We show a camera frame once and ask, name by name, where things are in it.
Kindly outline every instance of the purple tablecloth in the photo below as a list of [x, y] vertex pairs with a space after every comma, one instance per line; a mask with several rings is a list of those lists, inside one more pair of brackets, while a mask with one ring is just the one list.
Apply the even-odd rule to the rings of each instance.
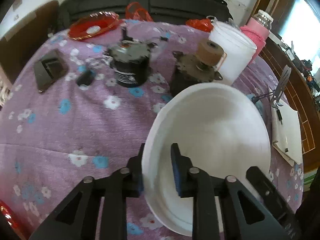
[[[160, 109], [171, 99], [167, 82], [175, 58], [173, 50], [193, 53], [208, 33], [188, 26], [127, 21], [128, 34], [140, 40], [169, 37], [164, 50], [151, 61], [153, 74], [141, 87], [115, 84], [113, 70], [95, 58], [108, 44], [120, 39], [120, 30], [86, 42], [69, 40], [66, 31], [49, 39], [30, 59], [15, 82], [10, 100], [0, 114], [0, 199], [33, 231], [71, 189], [87, 175], [110, 175], [138, 153]], [[43, 95], [38, 94], [33, 63], [58, 49], [69, 73]], [[91, 65], [97, 77], [89, 87], [75, 78]], [[277, 79], [258, 57], [233, 86], [256, 95], [275, 88]], [[272, 137], [271, 111], [263, 99], [262, 115]], [[295, 211], [302, 198], [303, 166], [293, 168], [271, 148], [270, 180]], [[144, 197], [129, 199], [129, 239], [185, 239], [162, 226], [151, 214]]]

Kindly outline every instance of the white plastic container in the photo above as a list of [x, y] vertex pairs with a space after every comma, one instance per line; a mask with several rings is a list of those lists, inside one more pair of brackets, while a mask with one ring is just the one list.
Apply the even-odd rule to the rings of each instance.
[[244, 33], [229, 24], [216, 21], [209, 40], [219, 44], [225, 55], [218, 64], [222, 81], [231, 86], [255, 54], [257, 46]]
[[218, 83], [188, 87], [158, 113], [142, 155], [145, 199], [167, 228], [192, 234], [193, 198], [176, 191], [170, 149], [178, 143], [182, 155], [209, 175], [236, 176], [255, 196], [245, 175], [258, 166], [270, 168], [270, 141], [255, 105], [239, 90]]

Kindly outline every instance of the screw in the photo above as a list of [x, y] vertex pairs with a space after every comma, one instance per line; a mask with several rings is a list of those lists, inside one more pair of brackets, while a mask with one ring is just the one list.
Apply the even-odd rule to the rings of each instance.
[[120, 170], [120, 173], [121, 174], [127, 174], [127, 173], [129, 173], [130, 172], [130, 170], [127, 168], [127, 167], [123, 167], [123, 168], [121, 168], [121, 170]]
[[189, 172], [190, 172], [191, 174], [197, 174], [197, 173], [199, 173], [199, 169], [198, 169], [197, 167], [191, 167], [191, 168], [189, 169]]
[[229, 176], [227, 176], [227, 181], [233, 183], [233, 182], [237, 181], [237, 178], [235, 176], [233, 176], [233, 175], [229, 175]]
[[91, 182], [93, 182], [93, 177], [86, 176], [86, 177], [84, 177], [83, 182], [84, 183], [91, 183]]

